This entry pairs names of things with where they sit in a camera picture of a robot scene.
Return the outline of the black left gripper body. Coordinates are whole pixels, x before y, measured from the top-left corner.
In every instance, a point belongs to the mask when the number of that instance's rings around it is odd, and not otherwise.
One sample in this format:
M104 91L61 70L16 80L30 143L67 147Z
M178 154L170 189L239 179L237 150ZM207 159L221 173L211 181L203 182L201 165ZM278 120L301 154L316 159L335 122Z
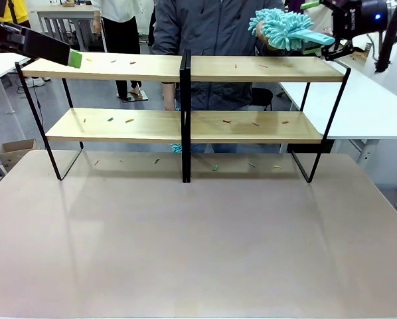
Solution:
M17 16L13 2L0 1L0 18L4 17L6 8L10 11L12 22L3 23L0 21L0 47L10 51L20 51L25 38L21 34L21 27L17 27Z

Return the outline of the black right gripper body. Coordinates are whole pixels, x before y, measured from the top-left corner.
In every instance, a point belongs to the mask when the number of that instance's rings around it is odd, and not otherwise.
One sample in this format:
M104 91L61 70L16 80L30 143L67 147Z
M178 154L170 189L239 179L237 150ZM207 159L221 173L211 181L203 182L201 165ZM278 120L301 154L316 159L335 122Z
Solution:
M332 11L332 32L336 39L353 39L365 34L362 1L321 1Z

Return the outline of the person's left hand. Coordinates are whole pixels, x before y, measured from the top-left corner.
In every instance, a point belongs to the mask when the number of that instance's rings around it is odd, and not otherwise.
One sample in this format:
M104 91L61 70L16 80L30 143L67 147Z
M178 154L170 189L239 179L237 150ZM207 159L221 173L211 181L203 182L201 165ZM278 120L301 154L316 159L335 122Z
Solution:
M263 27L264 27L264 21L260 21L257 25L256 25L256 37L263 42L267 47L269 47L269 40L268 38L265 36L265 34L263 33Z

